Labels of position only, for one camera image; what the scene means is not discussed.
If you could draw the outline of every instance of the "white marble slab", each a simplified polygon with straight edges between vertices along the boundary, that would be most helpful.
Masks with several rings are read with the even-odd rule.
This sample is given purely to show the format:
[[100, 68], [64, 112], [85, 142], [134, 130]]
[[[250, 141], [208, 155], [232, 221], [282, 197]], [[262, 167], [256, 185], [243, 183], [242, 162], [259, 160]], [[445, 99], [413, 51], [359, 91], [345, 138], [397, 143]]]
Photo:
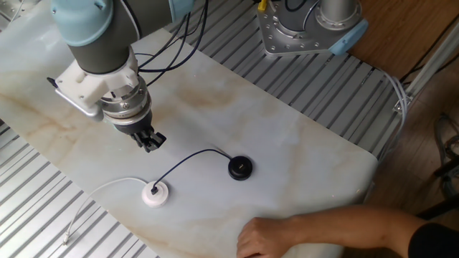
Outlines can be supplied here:
[[[255, 163], [252, 177], [239, 182], [228, 175], [227, 159], [201, 154], [166, 177], [171, 196], [160, 209], [142, 202], [143, 186], [134, 181], [95, 195], [161, 257], [235, 257], [237, 235], [254, 216], [285, 217], [362, 200], [377, 166], [373, 155], [200, 52], [149, 88], [152, 125], [168, 138], [159, 150], [147, 154], [111, 124], [92, 122], [45, 79], [72, 61], [48, 4], [0, 34], [0, 118], [84, 191], [126, 176], [153, 181], [213, 146]], [[134, 49], [154, 53], [169, 37], [158, 31]], [[177, 47], [149, 67], [165, 67]], [[185, 54], [190, 51], [186, 46]], [[304, 244], [285, 257], [337, 257], [341, 250]]]

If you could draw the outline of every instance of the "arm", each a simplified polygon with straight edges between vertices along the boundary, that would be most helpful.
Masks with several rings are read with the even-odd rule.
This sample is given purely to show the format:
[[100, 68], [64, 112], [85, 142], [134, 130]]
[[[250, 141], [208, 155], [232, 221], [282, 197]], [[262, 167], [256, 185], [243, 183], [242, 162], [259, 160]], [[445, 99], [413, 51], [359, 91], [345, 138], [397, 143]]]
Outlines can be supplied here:
[[237, 243], [237, 258], [280, 258], [303, 243], [353, 248], [386, 247], [408, 258], [412, 235], [426, 221], [392, 209], [348, 206], [288, 219], [252, 219]]

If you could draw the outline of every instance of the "metal frame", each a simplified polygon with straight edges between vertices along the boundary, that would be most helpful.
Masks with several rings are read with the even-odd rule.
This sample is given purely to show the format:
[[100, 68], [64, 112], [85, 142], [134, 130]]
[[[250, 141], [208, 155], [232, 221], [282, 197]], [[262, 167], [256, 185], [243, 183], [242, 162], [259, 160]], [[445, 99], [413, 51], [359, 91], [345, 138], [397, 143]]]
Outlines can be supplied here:
[[416, 76], [411, 85], [407, 88], [407, 93], [416, 96], [420, 90], [427, 84], [438, 69], [446, 62], [448, 57], [459, 47], [459, 23], [438, 47], [434, 55], [424, 65], [421, 72]]

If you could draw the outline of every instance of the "metal grating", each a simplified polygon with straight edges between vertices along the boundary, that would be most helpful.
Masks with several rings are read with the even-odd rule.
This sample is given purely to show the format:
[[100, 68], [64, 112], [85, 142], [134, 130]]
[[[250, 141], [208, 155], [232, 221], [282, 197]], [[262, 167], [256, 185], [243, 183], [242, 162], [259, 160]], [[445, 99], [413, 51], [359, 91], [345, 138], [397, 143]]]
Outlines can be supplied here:
[[[199, 21], [197, 0], [190, 24]], [[251, 0], [211, 0], [199, 50], [341, 137], [380, 156], [399, 117], [382, 72], [350, 55], [269, 57]], [[177, 24], [166, 27], [170, 32]], [[187, 38], [195, 44], [198, 32]], [[0, 125], [0, 257], [156, 257], [7, 125]]]
[[24, 139], [0, 126], [0, 257], [156, 257]]
[[[190, 26], [201, 15], [197, 0]], [[392, 111], [397, 96], [378, 69], [331, 53], [267, 56], [251, 0], [212, 0], [199, 50], [285, 104], [307, 115], [376, 157], [400, 118]], [[179, 21], [166, 27], [175, 32]], [[186, 41], [195, 45], [197, 32]]]

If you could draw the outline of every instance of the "cable plug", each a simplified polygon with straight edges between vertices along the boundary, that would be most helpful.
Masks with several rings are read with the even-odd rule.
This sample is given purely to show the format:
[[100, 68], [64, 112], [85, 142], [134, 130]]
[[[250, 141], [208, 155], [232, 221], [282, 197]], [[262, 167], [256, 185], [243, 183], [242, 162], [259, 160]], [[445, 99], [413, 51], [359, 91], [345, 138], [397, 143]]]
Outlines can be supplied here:
[[65, 232], [65, 235], [64, 235], [64, 240], [62, 241], [62, 245], [63, 246], [66, 246], [67, 245], [67, 242], [69, 241], [69, 238], [70, 238], [70, 234], [68, 231]]
[[156, 193], [158, 193], [158, 187], [153, 187], [153, 189], [151, 189], [151, 194], [155, 195]]

